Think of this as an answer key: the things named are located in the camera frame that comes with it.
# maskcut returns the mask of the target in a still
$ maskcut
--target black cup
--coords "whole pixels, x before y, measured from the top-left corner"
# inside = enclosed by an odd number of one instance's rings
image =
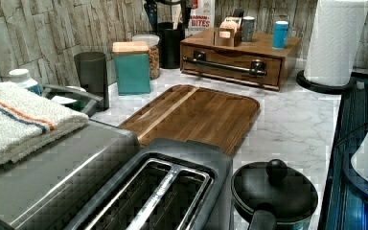
[[[180,67],[180,41],[185,33],[182,24],[179,23],[173,30],[172,22],[157,24],[157,35],[160,37],[160,68],[177,69]]]
[[[109,92],[106,69],[106,56],[101,52],[84,52],[74,56],[80,86],[88,93],[103,98],[97,110],[104,111],[109,108]]]

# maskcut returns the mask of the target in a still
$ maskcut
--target marble countertop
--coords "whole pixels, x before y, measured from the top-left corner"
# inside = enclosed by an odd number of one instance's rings
[[[118,96],[117,84],[109,86],[110,108],[92,119],[118,126],[168,88],[190,84],[256,99],[261,106],[258,119],[247,133],[234,157],[234,172],[242,165],[277,158],[304,174],[315,186],[319,203],[310,229],[317,229],[340,96],[309,91],[295,82],[296,69],[280,92],[181,74],[178,69],[161,70],[151,81],[151,93]],[[235,213],[234,229],[247,229],[248,223]]]

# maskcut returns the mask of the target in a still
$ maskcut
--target folded towel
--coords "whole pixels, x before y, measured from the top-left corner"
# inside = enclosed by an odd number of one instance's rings
[[[83,113],[0,82],[0,164],[16,162],[87,121]]]

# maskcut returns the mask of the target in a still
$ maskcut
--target stovetop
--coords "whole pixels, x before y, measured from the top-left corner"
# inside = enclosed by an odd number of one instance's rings
[[[345,154],[356,152],[368,131],[368,75],[342,95],[318,229],[368,229],[368,198],[344,178]]]

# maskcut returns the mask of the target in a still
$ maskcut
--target small jar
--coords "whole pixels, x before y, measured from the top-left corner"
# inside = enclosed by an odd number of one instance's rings
[[[149,46],[149,76],[151,80],[158,79],[160,77],[160,62],[159,62],[159,49],[158,43],[160,38],[157,35],[143,34],[136,35],[132,38],[132,41],[146,41]]]
[[[31,78],[29,70],[27,69],[14,69],[9,72],[9,81],[12,81],[22,88],[25,88],[31,92],[41,95],[38,82]]]

